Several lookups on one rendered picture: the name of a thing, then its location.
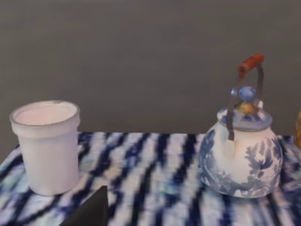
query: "dark triangular object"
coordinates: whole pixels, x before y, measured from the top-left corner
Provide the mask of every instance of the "dark triangular object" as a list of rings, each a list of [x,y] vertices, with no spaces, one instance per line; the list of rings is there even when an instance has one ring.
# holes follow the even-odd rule
[[[60,226],[107,226],[108,189],[102,186]]]

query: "teapot handle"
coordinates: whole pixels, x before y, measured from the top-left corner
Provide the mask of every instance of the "teapot handle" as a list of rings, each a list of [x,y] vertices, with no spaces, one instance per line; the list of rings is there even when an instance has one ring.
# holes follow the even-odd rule
[[[238,71],[238,78],[236,80],[236,83],[234,85],[234,88],[231,91],[230,101],[228,103],[228,109],[227,109],[227,130],[229,132],[228,139],[231,141],[234,141],[234,131],[233,131],[233,111],[234,111],[234,105],[235,100],[238,95],[238,91],[241,87],[241,83],[243,78],[246,76],[246,74],[254,69],[257,68],[258,72],[258,79],[257,79],[257,87],[256,87],[256,96],[254,100],[254,105],[258,106],[259,102],[261,101],[261,94],[262,94],[262,86],[263,86],[263,68],[262,68],[262,62],[263,62],[263,54],[256,53],[253,56],[249,57],[248,59],[244,60],[242,63],[240,63],[237,66]]]

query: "kettle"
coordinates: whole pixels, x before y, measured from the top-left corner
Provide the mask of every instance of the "kettle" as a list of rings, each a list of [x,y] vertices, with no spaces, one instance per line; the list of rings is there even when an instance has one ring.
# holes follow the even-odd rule
[[[198,176],[213,190],[235,197],[265,196],[278,186],[282,149],[271,130],[272,117],[263,110],[263,55],[238,65],[238,78],[226,108],[205,134],[198,156]],[[258,72],[256,90],[241,87],[247,72]],[[237,96],[241,101],[236,103]]]

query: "teapot lid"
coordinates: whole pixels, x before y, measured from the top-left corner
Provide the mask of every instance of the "teapot lid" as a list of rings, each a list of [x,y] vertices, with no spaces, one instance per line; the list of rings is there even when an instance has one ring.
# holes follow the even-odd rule
[[[259,131],[268,128],[272,117],[266,111],[254,105],[256,91],[250,86],[242,87],[238,95],[242,100],[233,110],[233,128],[243,131]],[[218,121],[227,126],[227,107],[217,113]]]

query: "black and white striped fabric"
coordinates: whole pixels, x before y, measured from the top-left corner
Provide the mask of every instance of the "black and white striped fabric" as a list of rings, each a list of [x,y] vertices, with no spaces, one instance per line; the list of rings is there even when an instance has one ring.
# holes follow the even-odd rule
[[[198,181],[202,137],[79,133],[80,181],[56,196],[30,190],[17,147],[0,165],[0,225],[57,226],[107,185],[110,226],[301,226],[301,154],[291,137],[279,137],[281,185],[259,199],[221,195]]]

